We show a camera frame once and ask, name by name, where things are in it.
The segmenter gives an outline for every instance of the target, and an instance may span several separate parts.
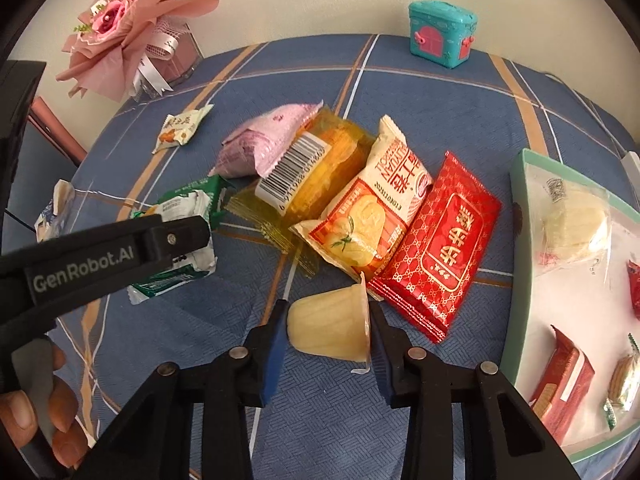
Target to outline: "red wrapped candy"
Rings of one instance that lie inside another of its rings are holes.
[[[629,272],[629,287],[631,288],[631,305],[634,314],[640,319],[640,266],[629,260],[626,263],[626,270]]]
[[[451,153],[398,250],[367,283],[434,343],[449,325],[491,237],[500,201]]]

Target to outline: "human hand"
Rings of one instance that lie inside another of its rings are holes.
[[[64,352],[52,344],[53,369],[65,365]],[[59,377],[53,377],[53,390],[49,397],[49,417],[56,428],[51,447],[53,454],[65,467],[78,466],[88,448],[86,436],[76,421],[78,400],[75,394]],[[38,419],[29,397],[23,392],[0,395],[0,422],[14,441],[16,447],[27,444],[38,429]]]

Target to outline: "white wall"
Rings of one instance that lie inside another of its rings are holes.
[[[191,22],[205,56],[278,38],[326,32],[407,35],[412,0],[220,0]],[[640,140],[640,53],[603,0],[447,0],[478,14],[474,47],[555,73],[615,115]],[[49,0],[12,53],[49,62],[40,93],[78,141],[91,146],[118,107],[70,100],[60,46],[90,0]]]

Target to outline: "barcode label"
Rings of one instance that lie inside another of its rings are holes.
[[[304,132],[289,146],[269,176],[260,179],[255,195],[284,216],[298,189],[330,149],[324,140]]]
[[[564,181],[561,178],[550,178],[546,181],[546,185],[549,188],[549,195],[551,195],[551,200],[553,202],[566,198]]]

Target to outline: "plaid tablecloth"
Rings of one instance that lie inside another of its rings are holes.
[[[478,51],[448,70],[411,56],[407,38],[318,36],[209,57],[174,92],[127,102],[73,180],[78,193],[66,230],[126,218],[133,207],[203,177],[222,139],[242,121],[280,104],[320,100],[371,132],[389,114],[432,175],[451,150],[503,204],[481,269],[444,343],[434,346],[384,305],[392,324],[446,362],[500,362],[513,270],[509,169],[522,148],[548,153],[638,207],[613,142],[571,92],[547,76]],[[209,101],[215,108],[187,146],[151,155],[167,114]],[[595,105],[594,110],[626,149],[634,149],[613,117]],[[350,284],[325,264],[316,277],[306,278],[232,215],[213,241],[219,259],[212,276],[136,306],[120,291],[60,319],[51,334],[68,356],[60,375],[78,394],[79,418],[89,434],[102,434],[161,362],[209,362],[241,343],[274,298],[293,301]],[[373,374],[353,375],[351,368],[287,351],[273,401],[248,413],[257,479],[399,478],[408,411],[390,410]],[[196,413],[191,473],[199,478],[202,412]],[[463,478],[456,413],[454,460]],[[585,480],[607,480],[637,439],[576,467]]]

